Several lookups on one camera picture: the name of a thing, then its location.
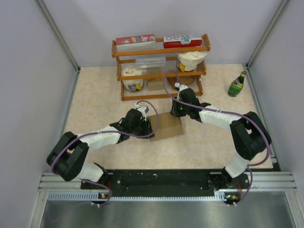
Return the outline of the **brown cardboard box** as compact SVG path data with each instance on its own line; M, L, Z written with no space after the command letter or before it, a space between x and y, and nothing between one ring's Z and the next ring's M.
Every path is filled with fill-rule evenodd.
M159 126L150 141L155 142L183 134L181 119L174 117L170 112L159 114Z

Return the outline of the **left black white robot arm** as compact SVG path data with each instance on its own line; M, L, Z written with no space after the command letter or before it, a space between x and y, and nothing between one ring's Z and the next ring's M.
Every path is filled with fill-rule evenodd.
M85 134L64 133L48 155L47 164L64 181L85 179L97 188L105 187L108 182L107 171L97 163L85 162L88 153L122 143L130 137L153 137L148 111L147 106L138 106L130 109L118 122L98 131Z

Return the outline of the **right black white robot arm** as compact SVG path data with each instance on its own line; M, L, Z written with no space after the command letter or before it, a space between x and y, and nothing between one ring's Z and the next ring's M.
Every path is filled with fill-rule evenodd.
M209 187L213 190L233 188L253 158L271 144L269 133L254 112L238 115L222 111L209 103L200 103L194 91L186 85L180 84L176 89L178 95L172 99L171 115L188 115L200 123L211 124L231 133L236 153L221 175L209 177Z

